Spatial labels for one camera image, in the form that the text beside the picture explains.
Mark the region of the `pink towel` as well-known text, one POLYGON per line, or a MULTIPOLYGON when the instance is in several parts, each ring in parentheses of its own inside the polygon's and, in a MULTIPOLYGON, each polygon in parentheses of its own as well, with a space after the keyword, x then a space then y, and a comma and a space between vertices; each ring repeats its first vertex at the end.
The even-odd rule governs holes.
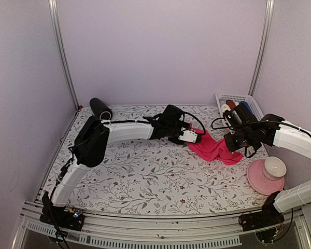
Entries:
POLYGON ((237 164, 243 158, 240 152, 230 152, 224 139, 214 140, 208 131, 202 136, 200 143, 189 143, 188 147, 206 161, 217 159, 225 165, 237 164))

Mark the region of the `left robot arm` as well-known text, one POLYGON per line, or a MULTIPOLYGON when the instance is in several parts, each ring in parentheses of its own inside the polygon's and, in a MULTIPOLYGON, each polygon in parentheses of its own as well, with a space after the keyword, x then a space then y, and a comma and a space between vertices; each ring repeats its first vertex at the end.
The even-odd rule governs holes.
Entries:
POLYGON ((88 118, 69 148, 71 158, 62 166, 51 191, 45 191, 41 201, 48 208, 46 215, 55 224, 67 220, 64 208, 68 198, 80 180, 94 167, 100 165, 107 145, 127 140, 158 140, 167 138, 172 142, 200 143, 206 129, 194 131, 185 121, 188 112, 168 105, 162 113, 144 116, 141 120, 101 120, 96 115, 88 118))

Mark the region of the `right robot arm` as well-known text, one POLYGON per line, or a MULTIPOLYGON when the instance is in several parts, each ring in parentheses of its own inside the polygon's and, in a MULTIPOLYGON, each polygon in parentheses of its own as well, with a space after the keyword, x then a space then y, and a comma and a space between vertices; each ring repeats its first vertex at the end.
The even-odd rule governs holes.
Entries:
POLYGON ((224 136, 229 151, 249 147, 256 153, 262 144, 290 168, 286 190, 272 193, 258 214, 258 222, 269 226, 283 213, 311 204, 311 131, 275 114, 258 120, 245 104, 226 110, 223 118, 230 132, 224 136))

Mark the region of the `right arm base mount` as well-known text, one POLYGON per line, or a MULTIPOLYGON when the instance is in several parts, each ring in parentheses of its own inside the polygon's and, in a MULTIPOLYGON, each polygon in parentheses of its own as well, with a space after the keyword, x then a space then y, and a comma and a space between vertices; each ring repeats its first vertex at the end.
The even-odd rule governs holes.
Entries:
POLYGON ((238 223, 241 225, 243 231, 251 231, 265 228, 277 224, 282 224, 285 221, 284 216, 273 211, 248 212, 242 214, 238 218, 238 223))

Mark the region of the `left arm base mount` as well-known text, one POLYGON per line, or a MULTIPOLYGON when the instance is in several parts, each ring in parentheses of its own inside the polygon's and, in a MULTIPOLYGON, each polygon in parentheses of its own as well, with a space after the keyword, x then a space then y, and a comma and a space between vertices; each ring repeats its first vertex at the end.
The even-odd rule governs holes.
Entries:
POLYGON ((39 220, 42 223, 56 225, 59 228, 66 228, 74 231, 81 231, 84 225, 85 216, 76 215, 64 207, 43 207, 39 220))

